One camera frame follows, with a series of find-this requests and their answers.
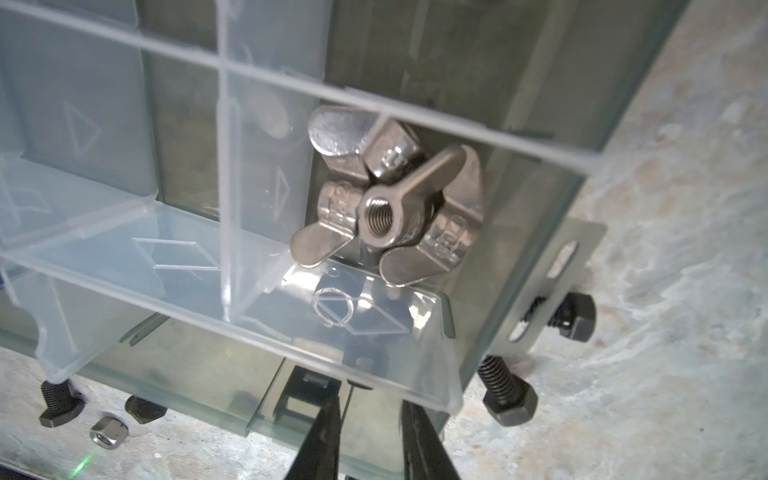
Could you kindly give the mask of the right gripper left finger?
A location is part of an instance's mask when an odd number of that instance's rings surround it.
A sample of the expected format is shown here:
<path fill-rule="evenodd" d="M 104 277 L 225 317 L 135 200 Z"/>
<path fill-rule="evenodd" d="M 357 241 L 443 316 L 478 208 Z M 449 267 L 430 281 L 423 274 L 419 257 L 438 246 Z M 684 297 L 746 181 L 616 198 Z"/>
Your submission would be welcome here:
<path fill-rule="evenodd" d="M 339 475 L 341 409 L 337 397 L 320 409 L 285 480 L 336 480 Z"/>

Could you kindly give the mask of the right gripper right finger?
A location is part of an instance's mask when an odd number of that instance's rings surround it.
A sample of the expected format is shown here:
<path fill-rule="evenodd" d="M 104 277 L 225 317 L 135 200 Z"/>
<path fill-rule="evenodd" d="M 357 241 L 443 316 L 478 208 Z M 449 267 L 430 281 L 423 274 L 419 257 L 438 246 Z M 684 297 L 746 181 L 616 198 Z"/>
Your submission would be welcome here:
<path fill-rule="evenodd" d="M 404 401 L 401 407 L 401 427 L 405 479 L 460 479 L 422 406 Z"/>

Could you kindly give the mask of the black bolt lower right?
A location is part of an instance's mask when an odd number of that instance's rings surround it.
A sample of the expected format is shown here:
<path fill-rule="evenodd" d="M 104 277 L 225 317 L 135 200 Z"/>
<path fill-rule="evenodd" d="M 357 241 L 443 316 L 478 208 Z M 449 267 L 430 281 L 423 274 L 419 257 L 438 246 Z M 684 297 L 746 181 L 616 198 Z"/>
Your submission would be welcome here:
<path fill-rule="evenodd" d="M 498 424 L 515 427 L 533 419 L 538 395 L 530 384 L 510 371 L 502 357 L 486 356 L 478 376 L 486 387 L 483 404 Z"/>

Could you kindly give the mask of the black bolt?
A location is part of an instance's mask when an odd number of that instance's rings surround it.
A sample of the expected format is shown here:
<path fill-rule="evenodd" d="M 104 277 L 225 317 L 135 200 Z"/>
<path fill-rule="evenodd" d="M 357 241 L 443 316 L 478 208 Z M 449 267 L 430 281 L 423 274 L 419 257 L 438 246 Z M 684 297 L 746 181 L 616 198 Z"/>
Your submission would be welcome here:
<path fill-rule="evenodd" d="M 589 294 L 569 292 L 547 322 L 557 328 L 561 336 L 587 343 L 597 324 L 597 307 Z"/>
<path fill-rule="evenodd" d="M 498 424 L 515 427 L 533 419 L 538 395 L 530 384 L 510 371 L 502 357 L 486 356 L 478 376 L 486 387 L 483 404 Z"/>
<path fill-rule="evenodd" d="M 75 419 L 85 407 L 85 401 L 72 390 L 69 380 L 58 384 L 44 381 L 40 389 L 46 404 L 46 410 L 39 416 L 43 427 L 62 426 Z"/>

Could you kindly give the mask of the black nut centre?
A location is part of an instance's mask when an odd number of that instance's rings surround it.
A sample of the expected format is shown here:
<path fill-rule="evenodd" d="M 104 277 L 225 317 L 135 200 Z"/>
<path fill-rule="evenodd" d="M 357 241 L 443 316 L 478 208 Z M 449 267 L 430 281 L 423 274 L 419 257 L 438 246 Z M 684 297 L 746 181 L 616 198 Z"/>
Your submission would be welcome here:
<path fill-rule="evenodd" d="M 125 411 L 139 424 L 145 425 L 165 416 L 167 408 L 137 397 L 130 396 L 124 406 Z"/>

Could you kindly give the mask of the black bolt upper right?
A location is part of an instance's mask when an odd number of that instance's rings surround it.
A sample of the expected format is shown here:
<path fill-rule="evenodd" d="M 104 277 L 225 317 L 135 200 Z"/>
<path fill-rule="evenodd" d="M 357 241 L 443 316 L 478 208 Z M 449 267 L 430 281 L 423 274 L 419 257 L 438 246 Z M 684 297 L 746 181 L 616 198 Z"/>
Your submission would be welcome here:
<path fill-rule="evenodd" d="M 589 294 L 569 292 L 547 322 L 557 328 L 561 336 L 587 343 L 597 324 L 597 307 Z"/>

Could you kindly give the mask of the silver hex nut centre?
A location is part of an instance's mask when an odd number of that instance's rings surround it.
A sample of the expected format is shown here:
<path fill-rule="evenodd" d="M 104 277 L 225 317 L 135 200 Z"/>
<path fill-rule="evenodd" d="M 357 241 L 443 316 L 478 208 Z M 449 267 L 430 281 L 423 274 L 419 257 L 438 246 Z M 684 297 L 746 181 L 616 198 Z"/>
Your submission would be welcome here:
<path fill-rule="evenodd" d="M 104 416 L 91 427 L 89 435 L 99 447 L 114 450 L 127 439 L 129 429 L 121 420 Z"/>

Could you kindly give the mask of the black bolt centre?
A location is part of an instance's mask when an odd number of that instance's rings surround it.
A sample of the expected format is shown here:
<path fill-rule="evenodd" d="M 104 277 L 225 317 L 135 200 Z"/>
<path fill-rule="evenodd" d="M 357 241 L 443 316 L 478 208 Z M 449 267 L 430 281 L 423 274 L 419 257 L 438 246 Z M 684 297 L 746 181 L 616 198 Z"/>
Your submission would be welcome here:
<path fill-rule="evenodd" d="M 43 427 L 62 426 L 75 419 L 85 407 L 85 401 L 72 390 L 69 380 L 58 384 L 44 381 L 40 389 L 46 404 L 46 410 L 39 416 Z"/>

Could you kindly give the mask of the grey plastic organizer box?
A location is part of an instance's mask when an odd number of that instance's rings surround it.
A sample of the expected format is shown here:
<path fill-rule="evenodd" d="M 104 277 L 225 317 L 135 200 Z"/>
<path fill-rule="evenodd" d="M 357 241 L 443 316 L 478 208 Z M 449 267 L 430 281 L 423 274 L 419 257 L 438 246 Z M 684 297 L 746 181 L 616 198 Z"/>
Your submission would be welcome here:
<path fill-rule="evenodd" d="M 574 292 L 606 229 L 569 210 L 685 7 L 5 1 L 1 343 L 291 446 L 337 397 L 342 467 L 399 477 L 402 403 L 441 429 Z M 321 105 L 410 126 L 402 178 L 464 149 L 413 242 L 293 260 L 325 182 L 402 179 L 331 172 Z"/>

